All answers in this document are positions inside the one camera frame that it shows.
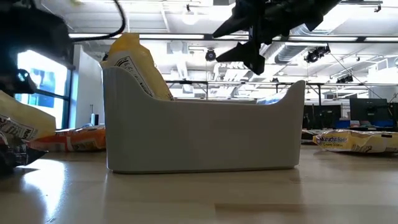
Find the wooden table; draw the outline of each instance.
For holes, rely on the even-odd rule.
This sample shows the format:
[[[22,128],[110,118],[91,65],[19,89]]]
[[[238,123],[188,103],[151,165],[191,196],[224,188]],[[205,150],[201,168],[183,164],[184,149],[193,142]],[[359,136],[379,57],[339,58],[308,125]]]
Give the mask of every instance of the wooden table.
[[[0,223],[398,223],[398,158],[302,149],[291,170],[121,175],[47,154],[0,178]]]

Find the window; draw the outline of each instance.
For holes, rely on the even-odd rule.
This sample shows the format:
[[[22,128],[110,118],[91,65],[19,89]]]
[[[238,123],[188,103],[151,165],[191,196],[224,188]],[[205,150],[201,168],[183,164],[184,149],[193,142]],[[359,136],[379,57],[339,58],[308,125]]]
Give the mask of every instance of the window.
[[[68,128],[67,110],[70,101],[68,69],[41,54],[28,50],[18,54],[18,67],[30,73],[37,86],[34,94],[16,94],[15,99],[55,117],[57,129]]]

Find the chip bag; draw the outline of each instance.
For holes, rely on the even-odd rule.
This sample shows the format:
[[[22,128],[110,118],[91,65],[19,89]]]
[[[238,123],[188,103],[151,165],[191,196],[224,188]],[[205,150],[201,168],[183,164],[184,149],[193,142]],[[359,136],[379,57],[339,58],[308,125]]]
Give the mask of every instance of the chip bag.
[[[150,51],[139,43],[139,34],[124,33],[112,44],[103,68],[117,66],[129,72],[150,96],[174,100],[162,74],[156,69]]]
[[[17,136],[0,132],[0,175],[8,174],[17,166],[26,166],[46,154],[27,146]]]
[[[105,126],[57,131],[52,136],[29,143],[33,149],[50,152],[102,151],[105,150]]]
[[[322,149],[333,152],[398,152],[398,133],[332,130],[313,137]]]
[[[24,140],[52,135],[55,118],[0,91],[0,131]]]

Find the spotlight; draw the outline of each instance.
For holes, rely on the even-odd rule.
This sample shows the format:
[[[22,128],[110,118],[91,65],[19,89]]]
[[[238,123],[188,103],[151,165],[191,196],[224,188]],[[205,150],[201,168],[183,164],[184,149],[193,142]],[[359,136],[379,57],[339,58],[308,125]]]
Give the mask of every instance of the spotlight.
[[[208,49],[207,50],[207,53],[206,53],[206,61],[208,61],[208,62],[210,62],[210,61],[213,61],[213,60],[216,60],[216,52],[214,52],[214,50],[213,49]]]
[[[308,51],[308,55],[304,57],[304,60],[307,63],[314,63],[328,53],[330,53],[329,45],[327,45],[326,47],[317,47],[315,48],[315,50]]]
[[[337,79],[336,83],[349,83],[349,82],[353,82],[353,81],[354,81],[353,76],[352,75],[347,75],[347,76],[345,76],[343,78]]]

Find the orange bag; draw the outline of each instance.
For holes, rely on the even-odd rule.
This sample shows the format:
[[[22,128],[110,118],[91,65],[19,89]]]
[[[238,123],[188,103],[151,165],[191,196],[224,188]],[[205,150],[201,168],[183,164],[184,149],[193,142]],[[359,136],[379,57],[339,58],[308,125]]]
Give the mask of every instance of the orange bag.
[[[52,152],[105,150],[105,126],[57,131],[52,136],[31,141],[29,146],[32,149]]]

